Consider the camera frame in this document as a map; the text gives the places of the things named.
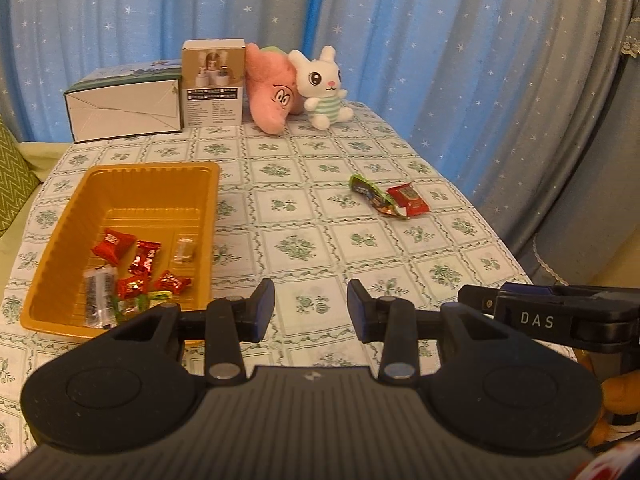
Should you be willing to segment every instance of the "stuffed toy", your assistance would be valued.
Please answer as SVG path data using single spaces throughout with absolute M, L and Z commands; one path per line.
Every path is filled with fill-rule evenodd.
M 326 130 L 333 123 L 353 117 L 353 110 L 340 102 L 347 97 L 347 91 L 340 88 L 340 70 L 332 46 L 323 47 L 318 60 L 309 61 L 299 50 L 289 52 L 289 59 L 298 72 L 298 91 L 306 97 L 305 110 L 313 127 Z
M 246 95 L 255 124 L 266 134 L 284 131 L 287 115 L 303 111 L 296 87 L 296 69 L 287 54 L 274 46 L 245 49 Z

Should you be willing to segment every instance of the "bunny eye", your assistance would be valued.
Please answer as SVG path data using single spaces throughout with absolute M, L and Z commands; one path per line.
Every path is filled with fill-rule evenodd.
M 311 74 L 309 74 L 309 82 L 313 86 L 318 86 L 321 81 L 322 81 L 322 76 L 318 72 L 312 72 Z

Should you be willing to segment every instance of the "tablecloth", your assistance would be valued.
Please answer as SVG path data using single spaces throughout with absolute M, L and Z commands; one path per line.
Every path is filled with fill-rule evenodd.
M 28 332 L 19 322 L 40 256 L 82 175 L 96 164 L 216 161 L 222 170 L 212 265 L 212 298 L 248 296 L 262 278 L 276 283 L 266 338 L 243 344 L 255 365 L 371 365 L 380 344 L 361 344 L 346 309 L 346 283 L 372 296 L 407 298 L 436 309 L 465 283 L 528 282 L 514 257 L 466 198 L 360 103 L 352 122 L 328 131 L 304 116 L 283 136 L 267 136 L 249 117 L 242 126 L 73 145 L 33 204 L 0 316 L 0 465 L 34 446 L 19 394 L 37 367 L 78 344 Z M 383 218 L 351 192 L 351 174 L 389 187 L 412 182 L 432 212 Z M 568 355 L 567 349 L 561 349 Z M 419 346 L 422 373 L 438 367 L 434 342 Z M 203 348 L 187 348 L 184 366 L 203 373 Z

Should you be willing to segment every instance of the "zigzag patterned cushion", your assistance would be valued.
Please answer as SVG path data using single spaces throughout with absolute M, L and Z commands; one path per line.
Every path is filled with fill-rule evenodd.
M 0 116 L 0 236 L 39 183 Z

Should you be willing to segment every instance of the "black device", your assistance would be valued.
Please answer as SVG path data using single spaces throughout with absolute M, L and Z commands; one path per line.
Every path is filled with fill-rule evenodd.
M 377 378 L 247 378 L 239 343 L 264 336 L 273 308 L 271 280 L 204 311 L 165 303 L 37 369 L 20 403 L 38 447 L 6 478 L 566 480 L 593 458 L 593 374 L 469 306 L 415 310 L 351 280 L 358 338 L 384 342 Z M 200 338 L 204 377 L 180 365 Z M 420 376 L 419 338 L 438 342 L 434 374 Z
M 599 381 L 640 368 L 640 290 L 588 285 L 463 285 L 458 301 L 532 338 L 590 352 Z M 638 414 L 607 416 L 634 424 Z

